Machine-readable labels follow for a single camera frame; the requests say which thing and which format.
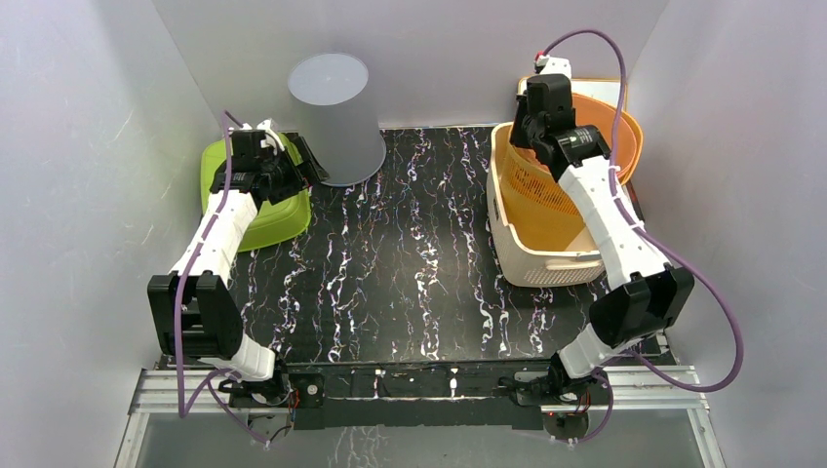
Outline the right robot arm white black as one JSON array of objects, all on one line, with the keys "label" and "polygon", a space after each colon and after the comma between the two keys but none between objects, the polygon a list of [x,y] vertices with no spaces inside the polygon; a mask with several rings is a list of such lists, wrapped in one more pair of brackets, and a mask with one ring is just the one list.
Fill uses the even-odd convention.
[{"label": "right robot arm white black", "polygon": [[522,386],[572,404],[596,382],[599,367],[676,322],[694,278],[639,234],[643,224],[633,219],[630,201],[617,186],[610,160],[614,145],[597,127],[575,123],[570,78],[534,75],[517,101],[511,144],[533,150],[573,201],[610,285],[610,292],[590,305],[585,329],[552,356],[548,373]]}]

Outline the grey plastic bucket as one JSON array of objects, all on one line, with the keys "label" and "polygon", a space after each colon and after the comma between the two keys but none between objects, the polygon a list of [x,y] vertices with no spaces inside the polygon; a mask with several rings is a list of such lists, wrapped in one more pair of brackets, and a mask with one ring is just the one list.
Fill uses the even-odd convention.
[{"label": "grey plastic bucket", "polygon": [[370,179],[384,163],[381,135],[367,66],[345,53],[304,59],[291,71],[288,89],[299,134],[334,187]]}]

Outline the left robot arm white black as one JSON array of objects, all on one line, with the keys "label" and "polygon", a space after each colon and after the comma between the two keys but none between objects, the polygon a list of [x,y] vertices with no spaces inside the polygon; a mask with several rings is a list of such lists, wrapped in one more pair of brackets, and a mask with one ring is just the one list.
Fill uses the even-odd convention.
[{"label": "left robot arm white black", "polygon": [[222,155],[200,224],[170,272],[149,280],[150,310],[164,353],[234,371],[254,381],[265,404],[279,406],[292,382],[276,370],[276,353],[245,332],[228,289],[231,267],[265,207],[304,197],[329,175],[304,137],[279,135],[267,123],[231,129],[215,148]]}]

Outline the green plastic tub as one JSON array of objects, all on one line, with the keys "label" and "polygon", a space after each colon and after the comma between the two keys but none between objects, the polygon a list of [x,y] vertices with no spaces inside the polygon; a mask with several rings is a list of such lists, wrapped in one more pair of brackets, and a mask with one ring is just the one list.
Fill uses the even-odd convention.
[{"label": "green plastic tub", "polygon": [[[204,214],[209,205],[210,188],[215,172],[225,161],[224,141],[208,145],[200,161],[200,195]],[[302,234],[311,220],[310,190],[304,189],[297,195],[276,205],[265,202],[256,218],[248,227],[238,252],[249,252],[267,248]]]}]

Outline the yellow slatted plastic basket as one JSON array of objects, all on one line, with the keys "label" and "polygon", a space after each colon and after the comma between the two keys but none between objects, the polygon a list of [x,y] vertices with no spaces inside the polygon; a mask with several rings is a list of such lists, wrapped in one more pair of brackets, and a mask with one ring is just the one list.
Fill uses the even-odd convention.
[{"label": "yellow slatted plastic basket", "polygon": [[[575,93],[572,97],[577,125],[595,125],[607,143],[615,107]],[[529,250],[542,252],[592,252],[597,247],[571,198],[557,184],[549,170],[536,160],[531,149],[515,148],[509,138],[513,123],[499,129],[497,151],[499,188],[508,218],[521,243]],[[625,184],[634,173],[644,144],[638,122],[627,112],[621,113],[618,133],[618,179]]]}]

